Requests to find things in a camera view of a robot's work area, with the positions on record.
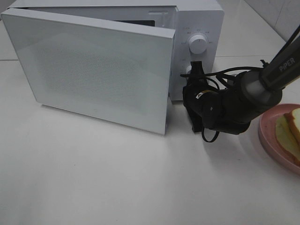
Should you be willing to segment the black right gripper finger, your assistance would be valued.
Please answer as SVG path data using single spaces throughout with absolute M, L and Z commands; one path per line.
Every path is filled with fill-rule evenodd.
M 202 61 L 192 61 L 191 62 L 190 77 L 195 78 L 195 79 L 204 77 Z
M 194 133 L 200 133 L 203 130 L 202 118 L 197 113 L 195 113 L 192 109 L 186 108 L 187 114 L 189 116 L 189 120 L 192 125 L 192 131 Z

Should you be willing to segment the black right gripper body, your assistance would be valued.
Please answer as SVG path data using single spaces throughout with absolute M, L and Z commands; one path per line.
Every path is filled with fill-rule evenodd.
M 225 129 L 224 92 L 224 89 L 210 86 L 206 78 L 188 78 L 183 88 L 183 104 L 201 116 L 203 128 Z

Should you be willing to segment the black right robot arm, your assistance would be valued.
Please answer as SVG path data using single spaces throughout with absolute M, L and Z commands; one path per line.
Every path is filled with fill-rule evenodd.
M 300 29 L 271 62 L 262 67 L 233 67 L 206 74 L 201 61 L 192 61 L 183 87 L 183 105 L 195 133 L 206 129 L 238 135 L 253 119 L 276 106 L 283 89 L 300 76 Z

